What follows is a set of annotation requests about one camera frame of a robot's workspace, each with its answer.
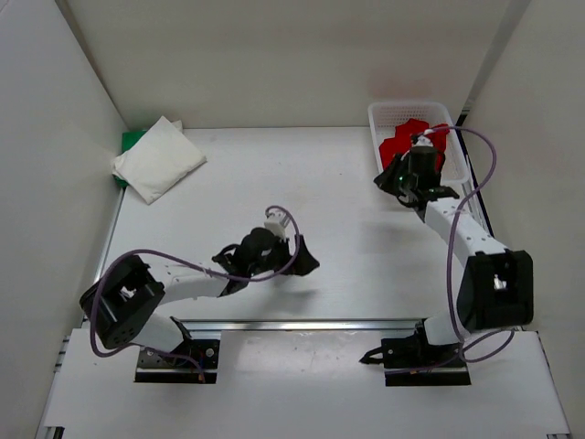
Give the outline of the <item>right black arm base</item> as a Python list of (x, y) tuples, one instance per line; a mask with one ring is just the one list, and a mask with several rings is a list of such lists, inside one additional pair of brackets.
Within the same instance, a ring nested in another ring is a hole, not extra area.
[(408, 337), (382, 338), (359, 360), (364, 365), (381, 365), (387, 387), (470, 386), (459, 345), (431, 345), (422, 328)]

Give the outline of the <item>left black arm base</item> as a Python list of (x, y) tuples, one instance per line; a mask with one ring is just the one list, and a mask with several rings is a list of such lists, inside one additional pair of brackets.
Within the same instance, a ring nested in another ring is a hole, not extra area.
[(139, 348), (136, 382), (214, 384), (217, 380), (219, 335), (193, 337), (181, 320), (155, 314), (132, 344)]

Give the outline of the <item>white t shirt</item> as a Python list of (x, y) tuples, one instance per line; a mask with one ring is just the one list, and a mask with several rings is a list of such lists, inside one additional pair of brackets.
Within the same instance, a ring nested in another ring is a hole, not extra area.
[(205, 154), (161, 116), (135, 145), (113, 158), (112, 174), (151, 205), (206, 162)]

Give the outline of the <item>green t shirt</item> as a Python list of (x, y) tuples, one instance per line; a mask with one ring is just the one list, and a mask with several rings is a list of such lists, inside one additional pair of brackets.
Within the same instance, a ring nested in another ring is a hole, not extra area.
[[(130, 131), (123, 133), (121, 152), (125, 153), (126, 151), (130, 150), (145, 134), (146, 130)], [(120, 188), (126, 189), (128, 187), (128, 183), (122, 178), (117, 176), (113, 176), (113, 178)]]

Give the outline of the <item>red t shirt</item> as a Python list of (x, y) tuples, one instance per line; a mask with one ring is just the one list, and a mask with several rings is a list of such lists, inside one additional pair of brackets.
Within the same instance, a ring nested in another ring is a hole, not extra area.
[(440, 152), (437, 158), (436, 168), (441, 170), (444, 164), (444, 153), (447, 148), (447, 134), (448, 130), (443, 130), (446, 123), (441, 123), (435, 126), (430, 126), (426, 121), (419, 119), (408, 119), (405, 123), (398, 125), (395, 129), (393, 137), (383, 140), (378, 147), (382, 169), (385, 169), (392, 161), (395, 154), (406, 153), (411, 146), (411, 137), (414, 134), (423, 133), (427, 129), (432, 129), (432, 133), (428, 135), (432, 145)]

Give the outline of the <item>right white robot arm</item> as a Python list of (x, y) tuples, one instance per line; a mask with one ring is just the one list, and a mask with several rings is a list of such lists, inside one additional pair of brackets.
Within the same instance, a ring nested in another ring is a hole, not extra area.
[(448, 309), (423, 321), (410, 354), (430, 366), (451, 345), (472, 333), (520, 327), (534, 317), (533, 260), (496, 240), (465, 209), (458, 193), (441, 182), (442, 154), (428, 134), (412, 138), (411, 148), (396, 154), (374, 180), (382, 191), (412, 209), (447, 245), (447, 261), (463, 267), (459, 284), (447, 279)]

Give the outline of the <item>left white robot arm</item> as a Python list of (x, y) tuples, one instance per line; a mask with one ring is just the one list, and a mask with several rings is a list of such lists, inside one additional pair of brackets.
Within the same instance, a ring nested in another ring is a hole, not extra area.
[[(80, 308), (90, 321), (94, 352), (108, 357), (137, 346), (160, 353), (172, 366), (198, 359), (190, 332), (178, 318), (162, 315), (161, 305), (199, 297), (224, 298), (251, 283), (310, 274), (320, 263), (300, 232), (287, 238), (287, 227), (295, 224), (286, 212), (269, 211), (263, 226), (212, 257), (220, 267), (217, 271), (162, 252), (131, 251), (119, 257), (80, 298)], [(144, 261), (147, 254), (167, 261), (161, 276), (156, 277), (152, 265)]]

